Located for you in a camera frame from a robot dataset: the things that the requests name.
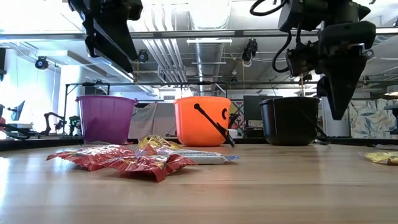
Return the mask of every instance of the chip bag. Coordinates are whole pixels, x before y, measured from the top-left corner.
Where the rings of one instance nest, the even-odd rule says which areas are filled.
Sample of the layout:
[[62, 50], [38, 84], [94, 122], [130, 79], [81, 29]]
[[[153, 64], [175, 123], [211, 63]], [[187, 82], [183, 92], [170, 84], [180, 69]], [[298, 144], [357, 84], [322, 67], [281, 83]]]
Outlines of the chip bag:
[[60, 157], [72, 161], [79, 166], [86, 167], [89, 171], [94, 171], [103, 168], [103, 166], [98, 165], [99, 162], [121, 156], [134, 156], [134, 152], [124, 146], [118, 145], [89, 145], [49, 155], [46, 161]]
[[181, 149], [181, 147], [177, 143], [172, 142], [172, 141], [168, 142], [164, 138], [157, 136], [157, 135], [147, 136], [139, 141], [140, 149], [143, 149], [147, 145], [150, 145], [153, 148], [168, 146], [171, 149]]
[[187, 165], [195, 165], [195, 163], [190, 159], [179, 155], [169, 155], [119, 157], [101, 162], [99, 165], [120, 171], [154, 175], [156, 181], [160, 182], [163, 181], [169, 174], [172, 174]]
[[172, 149], [168, 146], [152, 147], [150, 144], [136, 151], [136, 156], [153, 155], [180, 155], [196, 164], [224, 164], [225, 162], [239, 159], [238, 156], [224, 156], [218, 152], [195, 151], [188, 149]]
[[377, 164], [398, 165], [398, 152], [370, 152], [363, 155]]

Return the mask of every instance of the orange halloween bucket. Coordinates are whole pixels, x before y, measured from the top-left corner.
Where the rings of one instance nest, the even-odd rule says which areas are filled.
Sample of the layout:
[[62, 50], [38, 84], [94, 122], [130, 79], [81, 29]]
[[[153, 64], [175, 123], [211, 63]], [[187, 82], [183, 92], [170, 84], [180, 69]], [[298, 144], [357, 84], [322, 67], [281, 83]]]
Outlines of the orange halloween bucket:
[[219, 146], [228, 135], [231, 101], [216, 96], [193, 96], [174, 102], [178, 140], [186, 146]]

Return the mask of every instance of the yellow wrapper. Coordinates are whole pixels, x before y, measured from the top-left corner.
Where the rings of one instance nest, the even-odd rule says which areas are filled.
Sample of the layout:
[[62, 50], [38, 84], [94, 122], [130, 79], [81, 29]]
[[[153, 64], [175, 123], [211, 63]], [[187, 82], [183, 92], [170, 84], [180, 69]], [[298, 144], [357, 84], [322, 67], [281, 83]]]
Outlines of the yellow wrapper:
[[365, 157], [377, 164], [398, 165], [398, 152], [371, 152]]
[[157, 135], [146, 136], [143, 139], [141, 139], [139, 141], [139, 148], [143, 149], [148, 144], [150, 146], [152, 146], [153, 148], [158, 148], [158, 147], [162, 147], [162, 146], [168, 146], [169, 148], [175, 149], [175, 150], [182, 149], [177, 143], [172, 142], [172, 141], [168, 142], [164, 138], [162, 138], [160, 136], [157, 136]]

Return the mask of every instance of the bucket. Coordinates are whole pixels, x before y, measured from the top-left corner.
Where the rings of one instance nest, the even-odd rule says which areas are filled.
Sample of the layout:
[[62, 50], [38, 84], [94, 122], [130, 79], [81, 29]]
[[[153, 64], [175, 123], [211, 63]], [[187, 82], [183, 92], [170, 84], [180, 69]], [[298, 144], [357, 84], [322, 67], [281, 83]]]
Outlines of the bucket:
[[104, 95], [78, 96], [76, 100], [80, 106], [81, 131], [85, 142], [127, 142], [136, 100]]
[[193, 96], [174, 102], [178, 140], [186, 146], [234, 145], [228, 134], [231, 101], [215, 96]]
[[279, 146], [306, 146], [317, 138], [317, 98], [286, 97], [260, 103], [267, 141]]

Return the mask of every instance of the wooden table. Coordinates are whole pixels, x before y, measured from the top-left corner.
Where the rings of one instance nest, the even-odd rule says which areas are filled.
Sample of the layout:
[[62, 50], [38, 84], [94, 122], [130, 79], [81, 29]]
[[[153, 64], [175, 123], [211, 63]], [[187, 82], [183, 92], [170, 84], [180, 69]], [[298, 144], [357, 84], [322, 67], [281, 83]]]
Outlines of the wooden table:
[[241, 158], [159, 184], [45, 162], [63, 149], [0, 154], [0, 223], [398, 223], [398, 167], [368, 147], [209, 148]]

